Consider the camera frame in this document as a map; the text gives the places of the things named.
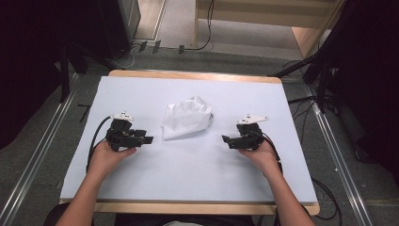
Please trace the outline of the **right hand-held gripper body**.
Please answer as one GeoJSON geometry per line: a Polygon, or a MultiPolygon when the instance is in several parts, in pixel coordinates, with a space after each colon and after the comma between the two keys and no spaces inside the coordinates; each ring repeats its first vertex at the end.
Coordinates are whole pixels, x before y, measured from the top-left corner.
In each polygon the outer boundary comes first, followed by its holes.
{"type": "Polygon", "coordinates": [[[248,114],[236,124],[240,137],[234,139],[234,144],[239,144],[241,149],[255,151],[264,141],[263,131],[259,122],[267,121],[266,116],[256,116],[248,114]]]}

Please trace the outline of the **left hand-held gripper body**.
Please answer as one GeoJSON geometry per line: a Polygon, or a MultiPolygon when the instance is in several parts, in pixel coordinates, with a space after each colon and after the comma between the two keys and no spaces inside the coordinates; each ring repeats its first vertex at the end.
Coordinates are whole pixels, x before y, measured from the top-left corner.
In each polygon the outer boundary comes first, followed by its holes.
{"type": "Polygon", "coordinates": [[[120,148],[135,148],[143,145],[144,137],[135,137],[135,129],[131,128],[134,119],[128,113],[114,114],[111,119],[112,122],[105,138],[112,150],[118,152],[120,148]]]}

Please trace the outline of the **white mesh laundry bag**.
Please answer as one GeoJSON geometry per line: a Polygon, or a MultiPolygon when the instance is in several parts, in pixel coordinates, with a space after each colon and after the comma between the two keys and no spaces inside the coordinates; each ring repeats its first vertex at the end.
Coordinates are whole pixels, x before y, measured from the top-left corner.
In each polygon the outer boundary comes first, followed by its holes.
{"type": "Polygon", "coordinates": [[[162,122],[164,140],[207,129],[213,120],[212,106],[199,96],[167,105],[162,122]]]}

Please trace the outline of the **person's right hand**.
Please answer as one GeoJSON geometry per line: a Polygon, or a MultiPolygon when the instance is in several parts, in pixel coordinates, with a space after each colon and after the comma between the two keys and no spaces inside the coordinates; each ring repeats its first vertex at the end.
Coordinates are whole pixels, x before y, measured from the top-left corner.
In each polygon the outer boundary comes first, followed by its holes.
{"type": "Polygon", "coordinates": [[[267,179],[281,175],[279,161],[268,142],[264,141],[256,151],[239,149],[238,152],[250,159],[267,179]]]}

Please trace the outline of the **person's left hand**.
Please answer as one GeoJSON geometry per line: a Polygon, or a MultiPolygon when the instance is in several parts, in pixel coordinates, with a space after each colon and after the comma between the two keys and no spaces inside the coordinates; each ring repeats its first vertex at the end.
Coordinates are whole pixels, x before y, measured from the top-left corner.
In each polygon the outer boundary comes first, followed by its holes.
{"type": "Polygon", "coordinates": [[[121,152],[111,149],[110,144],[105,140],[101,141],[94,149],[90,159],[88,175],[104,178],[106,177],[123,159],[136,152],[136,148],[128,148],[121,152]]]}

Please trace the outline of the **person's dark clothing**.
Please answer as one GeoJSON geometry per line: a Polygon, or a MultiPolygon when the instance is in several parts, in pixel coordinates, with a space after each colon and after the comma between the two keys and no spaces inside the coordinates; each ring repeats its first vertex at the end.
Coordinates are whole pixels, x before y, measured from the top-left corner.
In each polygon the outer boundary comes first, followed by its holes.
{"type": "MultiPolygon", "coordinates": [[[[44,226],[56,226],[70,202],[52,209],[44,226]]],[[[193,215],[193,214],[117,214],[114,226],[256,226],[251,216],[245,215],[193,215]]]]}

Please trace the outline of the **dark cabinet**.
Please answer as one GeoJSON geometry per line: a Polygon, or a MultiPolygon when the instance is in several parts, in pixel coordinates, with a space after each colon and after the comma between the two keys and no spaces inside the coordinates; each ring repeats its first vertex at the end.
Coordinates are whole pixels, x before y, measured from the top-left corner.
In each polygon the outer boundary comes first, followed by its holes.
{"type": "Polygon", "coordinates": [[[141,19],[138,0],[98,0],[104,22],[106,55],[122,57],[131,49],[141,19]]]}

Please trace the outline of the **dark curtain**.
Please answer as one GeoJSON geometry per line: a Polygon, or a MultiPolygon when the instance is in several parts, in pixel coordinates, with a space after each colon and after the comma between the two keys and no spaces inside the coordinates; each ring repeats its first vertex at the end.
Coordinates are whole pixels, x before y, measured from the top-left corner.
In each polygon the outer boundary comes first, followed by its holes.
{"type": "Polygon", "coordinates": [[[347,0],[328,88],[364,153],[399,186],[399,0],[347,0]]]}
{"type": "Polygon", "coordinates": [[[87,69],[72,38],[89,0],[0,0],[0,149],[7,147],[66,79],[67,59],[87,69]]]}

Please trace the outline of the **light wooden shelf unit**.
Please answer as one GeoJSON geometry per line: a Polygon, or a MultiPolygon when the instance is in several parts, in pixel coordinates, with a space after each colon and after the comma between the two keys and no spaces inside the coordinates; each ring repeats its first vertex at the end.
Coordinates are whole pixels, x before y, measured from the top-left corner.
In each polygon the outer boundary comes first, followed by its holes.
{"type": "Polygon", "coordinates": [[[309,57],[340,17],[346,0],[215,0],[219,21],[290,26],[303,57],[309,57]]]}

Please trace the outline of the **metal floor rail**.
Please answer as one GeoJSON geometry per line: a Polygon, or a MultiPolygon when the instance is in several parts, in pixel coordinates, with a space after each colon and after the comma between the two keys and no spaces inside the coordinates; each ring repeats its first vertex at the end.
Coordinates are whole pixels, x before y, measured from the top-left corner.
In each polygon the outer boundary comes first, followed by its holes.
{"type": "Polygon", "coordinates": [[[74,73],[68,85],[70,93],[66,96],[62,103],[57,105],[49,124],[47,125],[43,135],[40,138],[35,151],[32,153],[24,171],[19,178],[16,186],[12,189],[6,205],[0,213],[0,226],[11,226],[24,198],[32,185],[32,182],[40,168],[40,165],[47,154],[48,149],[56,135],[56,132],[62,123],[75,95],[76,87],[79,84],[80,75],[74,73]]]}
{"type": "Polygon", "coordinates": [[[313,112],[318,121],[324,139],[327,143],[328,150],[334,162],[336,171],[339,174],[339,177],[343,184],[343,189],[352,207],[357,222],[359,226],[374,226],[367,211],[366,204],[359,193],[353,176],[350,173],[349,168],[347,167],[346,162],[343,158],[339,144],[330,128],[327,117],[317,104],[318,101],[319,98],[315,98],[314,104],[312,106],[313,112]]]}

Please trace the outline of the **black metal frame stand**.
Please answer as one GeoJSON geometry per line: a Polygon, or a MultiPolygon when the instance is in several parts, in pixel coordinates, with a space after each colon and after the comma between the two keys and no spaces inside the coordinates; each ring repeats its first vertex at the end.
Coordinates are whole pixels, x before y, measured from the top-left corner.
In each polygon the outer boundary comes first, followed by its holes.
{"type": "Polygon", "coordinates": [[[327,81],[332,75],[331,70],[333,69],[334,61],[340,52],[340,48],[344,47],[348,41],[348,38],[344,35],[350,28],[353,13],[356,11],[358,4],[359,0],[345,0],[343,12],[338,19],[338,22],[334,25],[327,39],[315,54],[287,69],[272,74],[272,77],[282,78],[289,73],[308,66],[302,79],[305,84],[311,85],[317,76],[320,77],[315,102],[322,113],[325,112],[327,81]]]}

